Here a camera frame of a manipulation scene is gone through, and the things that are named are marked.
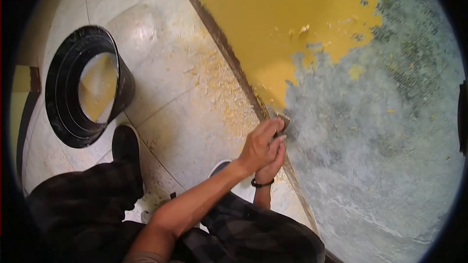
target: yellow wall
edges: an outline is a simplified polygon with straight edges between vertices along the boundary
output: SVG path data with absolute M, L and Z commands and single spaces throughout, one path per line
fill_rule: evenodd
M 16 148 L 20 131 L 21 117 L 31 86 L 31 71 L 29 66 L 17 65 L 13 76 L 13 86 L 10 103 L 10 142 L 13 161 L 16 165 Z
M 250 85 L 276 109 L 286 105 L 285 80 L 297 84 L 292 54 L 303 52 L 308 69 L 321 49 L 337 62 L 350 48 L 368 44 L 371 28 L 382 25 L 377 0 L 199 1 L 224 31 Z M 309 43 L 322 45 L 306 48 Z

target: tile floor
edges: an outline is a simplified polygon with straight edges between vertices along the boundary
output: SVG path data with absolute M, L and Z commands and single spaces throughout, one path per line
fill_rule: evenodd
M 42 96 L 26 136 L 23 186 L 30 193 L 56 174 L 112 161 L 113 130 L 131 122 L 143 141 L 147 193 L 126 219 L 140 221 L 143 210 L 154 210 L 170 193 L 202 182 L 217 161 L 236 158 L 258 120 L 189 0 L 60 0 L 39 63 L 43 87 L 63 39 L 88 24 L 113 35 L 135 77 L 133 103 L 96 143 L 73 149 L 52 131 Z M 246 184 L 237 188 L 249 198 L 252 188 Z M 310 226 L 283 170 L 272 192 L 273 210 Z

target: tile grout line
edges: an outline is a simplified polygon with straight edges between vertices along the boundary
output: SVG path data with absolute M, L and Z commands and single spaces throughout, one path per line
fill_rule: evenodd
M 70 160 L 68 159 L 68 156 L 67 154 L 65 153 L 65 151 L 63 150 L 62 148 L 62 145 L 61 145 L 61 140 L 58 138 L 58 136 L 54 133 L 55 135 L 55 139 L 56 141 L 58 142 L 58 147 L 60 147 L 60 149 L 62 150 L 62 154 L 65 156 L 65 158 L 67 159 L 67 162 L 70 164 L 70 167 L 72 167 L 73 171 L 77 172 L 77 170 L 75 169 L 75 167 L 72 165 L 72 163 L 70 162 Z
M 152 113 L 151 115 L 149 115 L 148 117 L 146 117 L 145 119 L 143 119 L 143 121 L 140 121 L 140 123 L 135 126 L 135 128 L 137 127 L 140 127 L 141 125 L 143 125 L 143 123 L 145 123 L 146 121 L 148 121 L 151 117 L 153 117 L 154 115 L 156 115 L 157 113 L 159 113 L 162 109 L 166 108 L 168 105 L 170 105 L 171 103 L 173 103 L 175 100 L 177 100 L 179 97 L 183 96 L 185 93 L 191 91 L 192 89 L 194 89 L 196 87 L 196 85 L 186 89 L 185 91 L 183 91 L 180 95 L 178 96 L 175 96 L 172 100 L 170 100 L 169 102 L 167 102 L 164 106 L 162 106 L 161 108 L 157 109 L 154 113 Z
M 169 171 L 167 170 L 167 168 L 162 164 L 162 162 L 158 159 L 158 157 L 154 154 L 154 152 L 153 152 L 151 149 L 149 149 L 149 146 L 145 143 L 145 141 L 144 141 L 144 140 L 142 140 L 142 141 L 143 141 L 143 144 L 146 146 L 146 148 L 147 148 L 147 149 L 149 150 L 149 152 L 151 153 L 151 155 L 153 155 L 153 156 L 155 157 L 156 161 L 158 161 L 158 163 L 166 170 L 166 172 L 174 179 L 174 181 L 176 181 L 176 183 L 179 184 L 179 186 L 180 186 L 182 189 L 184 189 L 184 191 L 187 191 L 187 189 L 185 189 L 185 188 L 180 184 L 180 182 L 172 175 L 172 173 L 169 172 Z
M 96 164 L 95 164 L 94 166 L 96 166 L 96 165 L 98 165 L 100 162 L 102 162 L 102 160 L 104 159 L 104 157 L 106 157 L 106 155 L 108 155 L 109 152 L 112 151 L 112 145 L 111 145 L 110 147 L 111 147 L 111 148 L 108 150 L 108 152 L 106 152 L 106 153 L 99 159 L 99 161 L 96 162 Z
M 133 125 L 132 121 L 130 120 L 130 118 L 128 118 L 128 115 L 127 115 L 127 113 L 126 113 L 125 111 L 124 111 L 124 114 L 127 116 L 127 119 L 128 119 L 128 121 L 130 122 L 130 124 L 132 124 L 132 126 L 135 127 L 135 130 L 137 130 L 137 126 L 134 126 L 134 125 Z M 141 142 L 143 143 L 143 145 L 146 146 L 146 148 L 147 148 L 148 151 L 151 153 L 151 155 L 153 155 L 153 156 L 155 157 L 156 161 L 158 161 L 158 163 L 163 167 L 163 169 L 165 169 L 166 172 L 174 179 L 174 181 L 175 181 L 177 184 L 179 184 L 179 186 L 180 186 L 182 189 L 184 189 L 184 191 L 187 191 L 187 189 L 185 189 L 185 188 L 180 184 L 180 182 L 179 182 L 176 178 L 174 178 L 174 176 L 167 170 L 167 168 L 166 168 L 166 167 L 162 164 L 162 162 L 156 157 L 156 155 L 151 151 L 151 149 L 149 149 L 148 144 L 146 144 L 145 141 L 144 141 L 142 138 L 140 138 L 140 140 L 141 140 Z
M 36 128 L 36 124 L 38 123 L 39 115 L 41 114 L 42 109 L 45 109 L 45 103 L 44 103 L 44 101 L 42 100 L 42 94 L 41 94 L 39 97 L 41 98 L 41 102 L 42 102 L 42 104 L 43 104 L 44 106 L 41 107 L 41 108 L 39 109 L 39 113 L 38 113 L 38 115 L 37 115 L 37 117 L 36 117 L 36 120 L 34 121 L 34 125 L 32 125 L 31 136 L 28 138 L 28 151 L 27 151 L 27 153 L 26 153 L 26 161 L 23 161 L 23 162 L 26 163 L 26 166 L 28 166 L 28 156 L 29 156 L 29 150 L 31 149 L 32 134 L 34 133 L 34 129 Z
M 88 11 L 88 0 L 85 0 L 85 5 L 86 5 L 86 16 L 88 17 L 88 24 L 91 24 L 91 21 L 89 20 L 89 11 Z
M 124 11 L 122 11 L 121 13 L 117 14 L 116 16 L 114 16 L 113 18 L 111 18 L 106 24 L 110 23 L 111 21 L 113 21 L 115 18 L 117 18 L 118 16 L 120 16 L 122 13 L 126 12 L 127 10 L 129 9 L 132 9 L 133 7 L 137 6 L 138 4 L 142 3 L 143 1 L 146 1 L 146 0 L 140 0 L 138 1 L 137 3 L 135 3 L 134 5 L 130 6 L 129 8 L 125 9 Z

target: hand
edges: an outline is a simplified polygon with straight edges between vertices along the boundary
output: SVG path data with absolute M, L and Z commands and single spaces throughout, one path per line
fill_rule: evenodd
M 278 139 L 281 139 L 281 143 L 279 144 L 275 160 L 255 173 L 255 182 L 258 184 L 268 184 L 271 182 L 279 172 L 281 166 L 284 165 L 284 158 L 286 157 L 286 144 L 284 144 L 284 139 L 286 139 L 286 135 L 280 136 Z
M 278 164 L 281 160 L 284 161 L 284 157 L 281 158 L 279 154 L 286 150 L 283 143 L 284 137 L 278 137 L 274 140 L 272 140 L 272 137 L 283 128 L 284 121 L 281 118 L 268 119 L 261 122 L 254 131 L 247 135 L 244 149 L 242 149 L 238 161 L 248 175 L 271 164 L 274 165 L 272 167 L 273 170 L 276 167 L 278 167 L 279 170 L 282 164 L 279 166 Z

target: yellow paint residue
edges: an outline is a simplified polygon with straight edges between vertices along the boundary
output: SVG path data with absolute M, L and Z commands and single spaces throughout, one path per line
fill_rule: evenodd
M 97 55 L 99 59 L 87 70 L 79 84 L 79 101 L 88 117 L 96 122 L 114 99 L 117 89 L 115 57 Z
M 377 0 L 366 6 L 362 0 L 199 1 L 224 31 L 250 85 L 275 108 L 286 105 L 285 81 L 297 85 L 291 55 L 303 52 L 308 67 L 324 49 L 338 62 L 350 48 L 368 44 L 371 28 L 382 25 L 381 15 L 374 15 Z M 309 49 L 310 43 L 322 46 Z
M 356 80 L 356 79 L 359 79 L 361 74 L 364 72 L 365 70 L 362 67 L 360 67 L 359 65 L 353 64 L 348 74 L 350 75 L 352 80 Z

